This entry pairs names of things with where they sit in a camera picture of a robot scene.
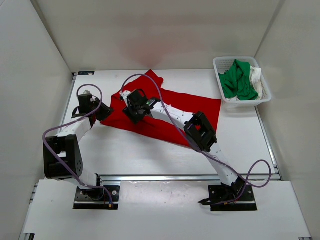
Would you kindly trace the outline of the red t-shirt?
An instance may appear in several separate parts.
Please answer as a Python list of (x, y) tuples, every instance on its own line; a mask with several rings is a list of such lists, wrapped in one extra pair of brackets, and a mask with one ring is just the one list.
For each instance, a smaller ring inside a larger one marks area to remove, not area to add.
[[(220, 99), (212, 99), (166, 90), (162, 88), (162, 84), (164, 83), (163, 78), (157, 76), (156, 73), (151, 69), (145, 74), (152, 78), (155, 83), (152, 83), (152, 81), (145, 76), (140, 76), (134, 81), (127, 83), (124, 86), (124, 90), (134, 91), (136, 89), (142, 89), (148, 98), (158, 98), (159, 93), (156, 87), (159, 87), (163, 101), (166, 104), (170, 104), (173, 107), (185, 112), (203, 112), (208, 118), (212, 127), (217, 130), (221, 108)], [(111, 96), (111, 108), (113, 108), (113, 113), (106, 120), (101, 122), (102, 125), (126, 130), (181, 146), (190, 146), (188, 142), (178, 133), (178, 130), (172, 124), (165, 121), (153, 119), (147, 116), (142, 121), (134, 124), (123, 113), (123, 109), (126, 107), (126, 104), (123, 100), (120, 100), (120, 97), (121, 95), (119, 92), (116, 92)]]

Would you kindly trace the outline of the green t-shirt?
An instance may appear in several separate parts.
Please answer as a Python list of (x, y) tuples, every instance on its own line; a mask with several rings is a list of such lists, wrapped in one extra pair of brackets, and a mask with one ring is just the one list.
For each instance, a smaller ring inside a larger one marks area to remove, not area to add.
[(250, 81), (251, 65), (249, 62), (235, 59), (224, 74), (219, 73), (219, 80), (226, 99), (238, 98), (240, 101), (256, 100), (258, 92)]

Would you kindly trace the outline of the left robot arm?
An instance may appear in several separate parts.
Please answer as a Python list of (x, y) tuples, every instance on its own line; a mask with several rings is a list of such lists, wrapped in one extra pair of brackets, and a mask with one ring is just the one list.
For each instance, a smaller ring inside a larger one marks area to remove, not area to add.
[(84, 167), (79, 142), (96, 121), (104, 121), (113, 111), (113, 108), (104, 103), (93, 103), (87, 107), (77, 106), (72, 112), (75, 123), (63, 127), (57, 135), (45, 138), (45, 177), (71, 182), (81, 189), (87, 189), (87, 194), (93, 200), (103, 198), (105, 188), (101, 185), (101, 178)]

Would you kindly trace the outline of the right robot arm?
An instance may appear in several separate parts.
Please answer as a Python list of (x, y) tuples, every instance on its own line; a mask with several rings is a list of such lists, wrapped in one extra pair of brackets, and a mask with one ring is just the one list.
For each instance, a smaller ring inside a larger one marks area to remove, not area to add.
[(148, 99), (143, 96), (140, 99), (134, 99), (132, 95), (128, 95), (123, 99), (126, 104), (123, 112), (132, 122), (138, 123), (145, 117), (150, 117), (177, 127), (189, 145), (203, 154), (218, 173), (226, 197), (236, 200), (242, 195), (246, 183), (231, 168), (218, 144), (216, 131), (203, 112), (183, 111), (155, 97)]

